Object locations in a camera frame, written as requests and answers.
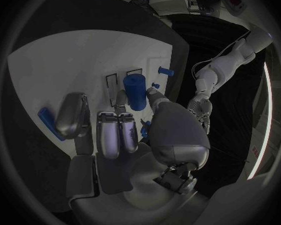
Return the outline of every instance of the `black curtain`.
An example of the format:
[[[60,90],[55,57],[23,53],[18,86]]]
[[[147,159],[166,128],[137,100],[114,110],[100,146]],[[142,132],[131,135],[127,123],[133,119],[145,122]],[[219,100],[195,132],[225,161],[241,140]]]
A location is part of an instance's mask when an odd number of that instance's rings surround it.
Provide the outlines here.
[[[189,44],[186,70],[177,99],[179,104],[187,107],[196,91],[192,67],[215,57],[248,30],[210,16],[175,14],[168,18],[172,28]],[[264,49],[253,61],[240,66],[234,76],[210,97],[213,105],[208,135],[210,154],[206,165],[192,172],[198,179],[195,189],[207,197],[217,189],[235,183],[244,168],[251,142],[253,100],[261,82],[265,54]],[[200,64],[196,72],[207,64]]]

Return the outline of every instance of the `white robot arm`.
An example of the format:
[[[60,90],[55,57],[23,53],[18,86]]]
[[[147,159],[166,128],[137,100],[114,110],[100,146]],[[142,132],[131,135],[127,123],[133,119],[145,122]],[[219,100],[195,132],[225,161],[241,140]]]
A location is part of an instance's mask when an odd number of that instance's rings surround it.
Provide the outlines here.
[[[213,109],[209,101],[211,94],[223,86],[235,74],[239,66],[251,62],[256,53],[272,42],[267,32],[256,27],[246,39],[236,41],[230,53],[217,57],[195,74],[196,92],[189,101],[187,109],[196,115],[207,134],[210,130],[209,117]]]

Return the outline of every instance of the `white board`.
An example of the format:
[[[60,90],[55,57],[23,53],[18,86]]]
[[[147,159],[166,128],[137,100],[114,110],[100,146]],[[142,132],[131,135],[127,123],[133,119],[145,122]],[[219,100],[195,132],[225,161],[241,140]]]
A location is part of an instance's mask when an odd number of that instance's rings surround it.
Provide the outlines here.
[[[104,94],[102,74],[122,68],[142,68],[146,85],[160,84],[164,93],[168,77],[158,74],[159,66],[170,67],[172,46],[141,35],[109,30],[69,31],[33,41],[8,57],[10,76],[28,115],[58,148],[71,158],[76,155],[74,140],[60,141],[39,119],[47,107],[55,116],[63,97],[70,92],[87,95],[96,145],[96,114],[114,111]],[[132,111],[139,140],[141,122],[152,119],[147,101],[143,111]]]

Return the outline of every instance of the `blue object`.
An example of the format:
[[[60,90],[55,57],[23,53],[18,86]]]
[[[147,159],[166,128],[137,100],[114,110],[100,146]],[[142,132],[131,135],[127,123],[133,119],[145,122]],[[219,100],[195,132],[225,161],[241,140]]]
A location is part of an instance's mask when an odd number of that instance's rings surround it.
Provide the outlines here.
[[[166,68],[163,68],[161,66],[158,69],[158,73],[159,74],[165,74],[165,75],[168,75],[170,77],[174,76],[174,71],[173,70],[166,69]]]
[[[131,74],[123,79],[125,91],[132,110],[141,111],[147,105],[146,78],[141,74]]]
[[[152,87],[154,87],[154,88],[156,88],[156,89],[159,89],[159,88],[160,88],[160,85],[153,82],[153,83],[152,83]]]
[[[39,112],[37,113],[38,117],[40,118],[40,120],[42,120],[42,122],[46,125],[46,127],[48,129],[50,129],[50,131],[60,140],[60,141],[64,141],[65,139],[61,136],[59,136],[55,129],[54,129],[54,118],[51,115],[51,113],[49,112],[48,108],[44,107],[41,110],[39,110]]]
[[[149,126],[151,125],[150,121],[146,121],[145,123],[148,124]],[[144,126],[142,126],[142,128],[140,130],[140,133],[141,133],[141,136],[143,138],[147,138],[148,137],[148,133],[147,133],[146,129],[144,128]]]

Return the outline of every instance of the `white light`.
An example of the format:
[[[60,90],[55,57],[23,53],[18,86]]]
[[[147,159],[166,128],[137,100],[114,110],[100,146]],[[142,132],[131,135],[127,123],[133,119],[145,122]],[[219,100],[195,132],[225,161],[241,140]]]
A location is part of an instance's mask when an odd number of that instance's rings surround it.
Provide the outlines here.
[[[272,123],[272,109],[273,109],[273,107],[272,107],[272,91],[271,91],[271,81],[270,81],[269,71],[268,71],[266,63],[264,63],[263,68],[264,68],[264,73],[265,73],[265,79],[266,79],[266,85],[267,85],[267,94],[268,94],[267,126],[266,126],[264,140],[263,140],[263,144],[262,144],[259,156],[257,158],[257,161],[256,161],[249,177],[247,178],[248,180],[254,177],[259,165],[261,164],[261,161],[263,159],[263,156],[264,156],[266,148],[267,148],[267,144],[268,144],[268,140],[269,140],[269,136],[270,136],[271,123]]]

